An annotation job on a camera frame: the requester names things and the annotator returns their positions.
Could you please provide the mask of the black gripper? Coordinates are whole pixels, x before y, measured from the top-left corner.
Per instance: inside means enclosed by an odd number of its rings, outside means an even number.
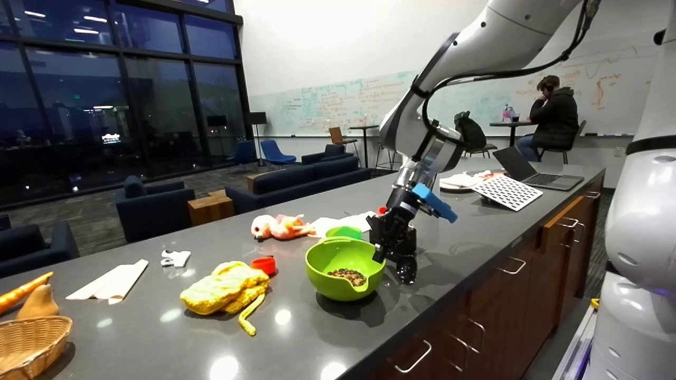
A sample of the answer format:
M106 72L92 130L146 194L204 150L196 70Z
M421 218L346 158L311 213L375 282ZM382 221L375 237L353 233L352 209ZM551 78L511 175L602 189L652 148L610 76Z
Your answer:
M424 200L413 194L418 179L418 166L403 165L393 181L387 202L368 219L371 243L375 246L372 259L378 264L384 259L398 261L395 274L403 285L414 282L418 271L414 259L416 237L410 227L410 221L424 206Z

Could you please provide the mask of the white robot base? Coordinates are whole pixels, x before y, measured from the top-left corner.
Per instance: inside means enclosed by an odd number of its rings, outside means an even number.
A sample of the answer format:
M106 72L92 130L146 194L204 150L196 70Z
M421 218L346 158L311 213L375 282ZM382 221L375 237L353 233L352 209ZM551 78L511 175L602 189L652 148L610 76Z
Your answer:
M676 380L676 6L604 221L585 380Z

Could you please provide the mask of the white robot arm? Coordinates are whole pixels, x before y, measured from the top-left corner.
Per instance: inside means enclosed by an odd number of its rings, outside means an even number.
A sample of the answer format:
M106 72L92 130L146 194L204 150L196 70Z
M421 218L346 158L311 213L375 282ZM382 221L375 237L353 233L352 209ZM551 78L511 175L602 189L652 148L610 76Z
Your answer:
M450 85L527 76L567 61L582 45L600 0L488 0L483 13L455 32L414 76L407 94L382 119L378 145L400 151L403 163L384 209L368 219L376 261L393 261L401 282L416 279L418 210L457 221L436 191L439 171L455 169L467 141L458 130L433 123L431 96Z

